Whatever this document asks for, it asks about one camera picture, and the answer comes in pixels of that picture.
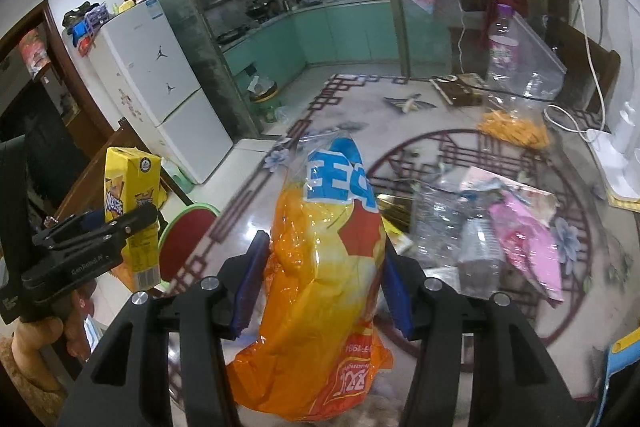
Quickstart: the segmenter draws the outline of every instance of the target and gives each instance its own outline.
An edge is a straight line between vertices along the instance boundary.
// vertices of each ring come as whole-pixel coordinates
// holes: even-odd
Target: white cable
[[[460,62],[460,71],[465,74],[465,67],[462,64],[462,38],[465,36],[466,26],[465,26],[465,11],[462,9],[462,3],[458,0],[458,6],[460,7],[460,22],[462,22],[462,32],[460,33],[460,38],[458,39],[458,61]]]
[[[598,76],[596,75],[596,70],[593,67],[593,60],[591,59],[591,49],[589,48],[589,36],[587,35],[587,23],[584,17],[584,6],[582,4],[582,0],[578,0],[578,6],[580,9],[580,18],[582,20],[582,29],[584,31],[584,44],[587,48],[587,59],[589,60],[589,67],[591,69],[591,74],[593,75],[593,82],[596,85],[596,90],[598,91],[598,96],[600,97],[600,106],[602,107],[602,123],[600,124],[600,131],[602,132],[604,131],[604,128],[606,125],[606,118],[607,118],[604,97],[602,95],[602,90],[600,89],[600,83],[598,82]],[[565,127],[564,125],[559,124],[557,121],[553,120],[548,114],[549,108],[556,109],[560,112],[563,112],[569,118],[569,120],[571,120],[571,122],[575,125],[575,129],[570,129],[568,127]],[[590,131],[590,129],[580,129],[580,125],[575,120],[575,118],[572,117],[567,110],[563,109],[562,107],[559,107],[559,105],[556,105],[553,103],[547,105],[544,110],[544,115],[546,120],[552,123],[553,125],[555,125],[556,127],[559,127],[560,129],[567,132],[580,134],[580,137],[583,140],[585,140],[585,142],[592,141],[587,138],[587,133]]]

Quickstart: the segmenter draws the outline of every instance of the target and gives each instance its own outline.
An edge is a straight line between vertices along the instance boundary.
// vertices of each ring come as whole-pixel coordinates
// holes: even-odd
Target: purple bottle cap
[[[511,17],[513,15],[513,8],[508,4],[498,4],[498,13],[503,16]]]

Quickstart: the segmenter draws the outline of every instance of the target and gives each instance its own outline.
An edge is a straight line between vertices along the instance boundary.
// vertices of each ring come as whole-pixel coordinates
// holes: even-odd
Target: pink plastic package
[[[551,233],[513,194],[489,208],[495,235],[506,257],[550,304],[564,301],[558,247]]]

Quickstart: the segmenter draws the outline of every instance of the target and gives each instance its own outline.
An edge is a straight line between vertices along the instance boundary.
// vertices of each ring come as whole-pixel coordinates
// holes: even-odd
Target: orange plastic bag
[[[258,341],[227,373],[239,404],[319,421],[361,403],[392,367],[372,325],[386,235],[354,142],[334,134],[302,149],[276,206]]]

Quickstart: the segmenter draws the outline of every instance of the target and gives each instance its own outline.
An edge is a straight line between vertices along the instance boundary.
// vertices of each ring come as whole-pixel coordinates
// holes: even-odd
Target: door frame
[[[69,90],[69,93],[71,93],[71,96],[80,109],[85,111],[89,120],[96,126],[100,134],[104,136],[104,139],[108,140],[114,133],[113,128],[102,114],[94,98],[84,85],[78,70],[76,70],[76,65],[71,60],[62,36],[60,36],[58,31],[56,22],[53,19],[49,0],[44,0],[39,3],[0,39],[0,61],[4,60],[20,43],[20,40],[27,32],[37,28],[40,24],[44,24],[47,35],[47,47],[51,49],[62,67],[64,73],[62,81],[65,83],[66,89]]]

